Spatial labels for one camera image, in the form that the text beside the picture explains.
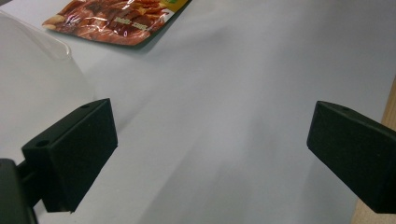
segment white tabletop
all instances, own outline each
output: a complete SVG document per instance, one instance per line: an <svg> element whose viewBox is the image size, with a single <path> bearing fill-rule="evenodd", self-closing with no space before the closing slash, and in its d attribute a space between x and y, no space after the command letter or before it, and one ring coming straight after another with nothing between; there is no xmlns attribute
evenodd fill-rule
<svg viewBox="0 0 396 224"><path fill-rule="evenodd" d="M68 2L0 9L43 29ZM390 0L193 0L142 49L48 32L111 99L119 147L76 213L39 222L348 223L356 196L305 141L318 100L380 120L395 28Z"/></svg>

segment snack bag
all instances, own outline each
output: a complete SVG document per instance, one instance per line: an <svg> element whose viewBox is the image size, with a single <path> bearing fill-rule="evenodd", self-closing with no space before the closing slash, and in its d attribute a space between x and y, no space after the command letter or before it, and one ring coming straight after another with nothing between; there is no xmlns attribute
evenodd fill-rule
<svg viewBox="0 0 396 224"><path fill-rule="evenodd" d="M135 46L190 0L73 0L43 27L85 39Z"/></svg>

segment translucent plastic container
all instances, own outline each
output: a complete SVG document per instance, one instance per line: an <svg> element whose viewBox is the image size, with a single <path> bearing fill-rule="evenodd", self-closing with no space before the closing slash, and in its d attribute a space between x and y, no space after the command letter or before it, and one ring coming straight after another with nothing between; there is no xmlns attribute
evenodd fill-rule
<svg viewBox="0 0 396 224"><path fill-rule="evenodd" d="M0 158L23 160L21 147L92 100L63 42L0 10Z"/></svg>

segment wooden edge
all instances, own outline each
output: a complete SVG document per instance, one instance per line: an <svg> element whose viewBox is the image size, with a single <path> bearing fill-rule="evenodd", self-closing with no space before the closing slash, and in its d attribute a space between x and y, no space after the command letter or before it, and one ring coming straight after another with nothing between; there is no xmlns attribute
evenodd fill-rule
<svg viewBox="0 0 396 224"><path fill-rule="evenodd" d="M381 123L396 131L396 78L393 79L387 106ZM396 215L377 214L364 202L358 200L351 224L394 224Z"/></svg>

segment packaging with nut picture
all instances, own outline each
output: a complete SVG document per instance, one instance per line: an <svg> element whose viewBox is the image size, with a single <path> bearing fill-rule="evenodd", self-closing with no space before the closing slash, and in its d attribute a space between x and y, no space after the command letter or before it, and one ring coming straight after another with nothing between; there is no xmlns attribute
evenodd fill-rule
<svg viewBox="0 0 396 224"><path fill-rule="evenodd" d="M73 0L43 27L125 46L155 36L190 0Z"/></svg>

